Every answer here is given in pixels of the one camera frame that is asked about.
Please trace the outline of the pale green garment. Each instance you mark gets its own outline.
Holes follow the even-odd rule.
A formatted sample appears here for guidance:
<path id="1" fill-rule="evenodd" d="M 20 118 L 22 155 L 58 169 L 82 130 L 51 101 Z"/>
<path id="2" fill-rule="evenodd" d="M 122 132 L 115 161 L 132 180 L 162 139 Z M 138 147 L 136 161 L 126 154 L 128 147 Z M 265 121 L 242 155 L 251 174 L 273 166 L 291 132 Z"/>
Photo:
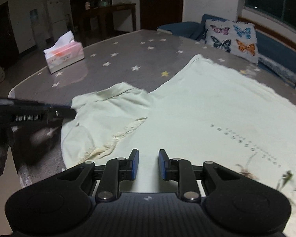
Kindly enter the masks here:
<path id="1" fill-rule="evenodd" d="M 238 71 L 194 56 L 148 93 L 126 82 L 74 97 L 77 115 L 61 130 L 65 166 L 140 152 L 132 190 L 160 190 L 160 149 L 193 164 L 214 161 L 281 191 L 296 236 L 296 106 Z"/>

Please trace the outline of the tissue box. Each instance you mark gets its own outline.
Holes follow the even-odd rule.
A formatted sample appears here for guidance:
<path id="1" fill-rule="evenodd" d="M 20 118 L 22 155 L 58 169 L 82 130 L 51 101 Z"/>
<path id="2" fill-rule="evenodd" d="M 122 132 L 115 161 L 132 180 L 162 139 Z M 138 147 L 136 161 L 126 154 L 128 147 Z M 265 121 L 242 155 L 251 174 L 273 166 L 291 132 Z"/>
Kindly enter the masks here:
<path id="1" fill-rule="evenodd" d="M 71 31 L 61 36 L 54 46 L 43 50 L 43 53 L 51 74 L 85 57 L 82 44 L 75 41 Z"/>

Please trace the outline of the white refrigerator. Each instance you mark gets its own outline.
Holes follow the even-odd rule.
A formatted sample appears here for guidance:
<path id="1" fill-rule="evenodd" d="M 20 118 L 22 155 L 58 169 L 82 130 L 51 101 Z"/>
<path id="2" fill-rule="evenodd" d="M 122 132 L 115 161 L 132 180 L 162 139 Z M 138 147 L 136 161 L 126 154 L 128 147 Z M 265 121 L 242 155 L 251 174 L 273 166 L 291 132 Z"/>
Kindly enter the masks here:
<path id="1" fill-rule="evenodd" d="M 47 10 L 51 23 L 54 41 L 67 32 L 67 25 L 63 5 L 60 0 L 47 0 Z"/>

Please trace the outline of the water dispenser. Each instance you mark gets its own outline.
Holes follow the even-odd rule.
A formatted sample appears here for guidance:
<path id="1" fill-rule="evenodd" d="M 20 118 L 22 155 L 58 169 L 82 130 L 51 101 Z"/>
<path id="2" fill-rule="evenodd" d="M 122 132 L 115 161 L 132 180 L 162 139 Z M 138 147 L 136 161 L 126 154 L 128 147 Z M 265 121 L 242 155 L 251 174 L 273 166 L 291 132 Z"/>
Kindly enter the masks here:
<path id="1" fill-rule="evenodd" d="M 43 49 L 46 45 L 45 40 L 45 27 L 39 20 L 38 10 L 33 9 L 30 11 L 30 20 L 31 20 L 31 29 L 32 34 L 34 36 L 34 40 L 36 43 L 36 46 L 39 49 Z"/>

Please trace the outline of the dark wooden side table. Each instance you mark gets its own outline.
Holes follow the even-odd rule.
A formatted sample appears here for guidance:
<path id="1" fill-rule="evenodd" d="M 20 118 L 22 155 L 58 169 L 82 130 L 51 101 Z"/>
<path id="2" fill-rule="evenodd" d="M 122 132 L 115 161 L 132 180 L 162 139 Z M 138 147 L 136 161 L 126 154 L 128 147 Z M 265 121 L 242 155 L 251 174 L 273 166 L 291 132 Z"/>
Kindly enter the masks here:
<path id="1" fill-rule="evenodd" d="M 91 20 L 97 19 L 97 26 L 99 35 L 101 38 L 107 38 L 113 36 L 116 32 L 119 32 L 114 27 L 114 13 L 120 11 L 131 12 L 131 24 L 132 31 L 137 31 L 136 24 L 136 3 L 122 3 L 116 5 L 108 5 L 106 7 L 91 8 L 84 11 L 85 19 L 85 33 L 86 36 L 91 36 L 93 33 L 91 27 Z"/>

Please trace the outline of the butterfly print pillow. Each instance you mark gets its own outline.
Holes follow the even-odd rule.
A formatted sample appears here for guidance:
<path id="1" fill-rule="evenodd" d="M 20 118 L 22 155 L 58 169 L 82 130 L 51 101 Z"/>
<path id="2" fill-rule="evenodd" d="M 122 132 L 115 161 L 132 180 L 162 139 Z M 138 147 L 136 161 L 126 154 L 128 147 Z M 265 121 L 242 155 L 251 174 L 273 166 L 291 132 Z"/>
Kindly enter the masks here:
<path id="1" fill-rule="evenodd" d="M 209 46 L 258 64 L 258 41 L 254 24 L 208 19 L 205 31 L 205 41 Z"/>

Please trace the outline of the blue sofa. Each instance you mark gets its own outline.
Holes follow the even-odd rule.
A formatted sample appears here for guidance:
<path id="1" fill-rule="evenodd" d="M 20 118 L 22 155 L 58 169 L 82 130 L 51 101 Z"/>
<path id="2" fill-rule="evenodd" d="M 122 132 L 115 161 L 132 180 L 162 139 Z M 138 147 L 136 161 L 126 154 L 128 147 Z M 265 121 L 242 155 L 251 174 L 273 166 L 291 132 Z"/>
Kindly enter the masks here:
<path id="1" fill-rule="evenodd" d="M 256 24 L 205 14 L 200 23 L 173 23 L 159 26 L 158 30 L 243 58 L 296 87 L 296 49 L 263 32 Z"/>

